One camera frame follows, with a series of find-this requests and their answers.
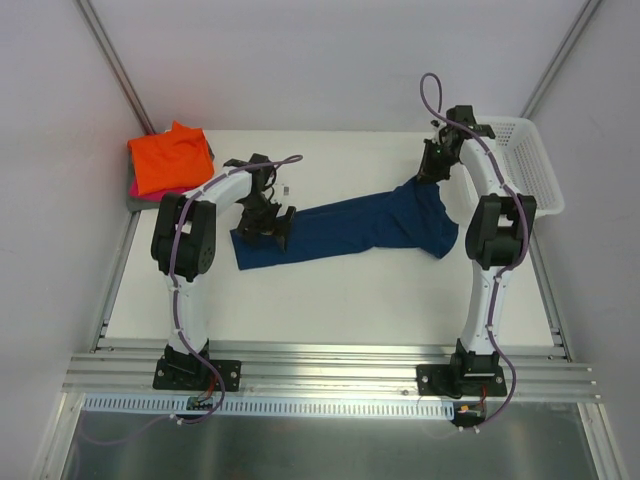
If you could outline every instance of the white tabletop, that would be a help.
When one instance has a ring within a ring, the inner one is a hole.
[[[417,172],[424,134],[373,132],[208,131],[216,168],[252,153],[304,160],[278,171],[298,209],[389,191]],[[468,223],[472,210],[462,167],[441,184],[451,218]],[[218,219],[209,335],[215,340],[453,345],[471,295],[471,261],[464,228],[453,250],[436,260],[422,250],[372,249],[293,265],[239,271],[229,230],[240,206]],[[165,339],[169,295],[151,259],[157,211],[140,216],[106,333],[110,338]],[[552,346],[531,260],[518,268],[503,311],[501,343]]]

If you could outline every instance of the black mounting plate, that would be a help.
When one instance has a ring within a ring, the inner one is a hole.
[[[209,363],[220,373],[226,392],[237,392],[240,390],[242,362],[238,360],[209,359]],[[179,373],[172,374],[171,367],[167,365],[164,357],[158,360],[156,364],[156,371],[153,376],[153,388],[155,390],[204,392],[209,388],[209,385],[210,377],[208,375],[203,379],[195,379],[193,376],[182,376]],[[219,382],[216,382],[214,391],[220,391]]]
[[[454,382],[453,369],[449,364],[418,365],[416,367],[418,394],[420,396],[435,395],[455,398],[455,395],[482,397],[482,387],[487,387],[487,397],[506,397],[507,385],[504,372],[496,367],[495,376],[473,377],[469,380]]]

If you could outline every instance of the gray floor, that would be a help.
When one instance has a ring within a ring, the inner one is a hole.
[[[86,434],[122,438],[153,417],[87,413]],[[66,479],[596,479],[575,405],[516,404],[482,429],[443,421],[219,416],[162,421],[112,447],[72,447]]]

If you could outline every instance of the orange shirt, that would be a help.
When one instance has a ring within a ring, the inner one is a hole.
[[[213,162],[201,128],[173,122],[170,131],[129,140],[138,191],[194,188],[213,176]]]

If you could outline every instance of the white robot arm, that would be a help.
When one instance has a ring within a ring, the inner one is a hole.
[[[278,217],[281,205],[271,202],[264,192],[273,187],[280,165],[301,159],[296,155],[274,163],[264,155],[254,154],[249,162],[230,160],[204,185],[184,195],[166,194],[162,198],[151,256],[158,262],[169,288],[173,329],[158,361],[154,388],[206,390],[210,369],[203,360],[209,361],[208,308],[202,275],[215,256],[216,218],[239,203],[244,211],[236,230],[238,235],[249,243],[259,235],[270,235],[286,250],[295,208],[289,207],[284,216]],[[239,382],[225,384],[227,391],[234,391],[232,387]]]
[[[448,180],[458,162],[469,172],[479,197],[465,238],[473,287],[467,322],[450,363],[419,365],[418,386],[421,395],[506,396],[498,365],[500,317],[512,269],[526,251],[536,200],[522,195],[508,177],[491,126],[478,124],[472,107],[451,108],[443,120],[447,123],[434,122],[435,138],[425,140],[417,179]]]

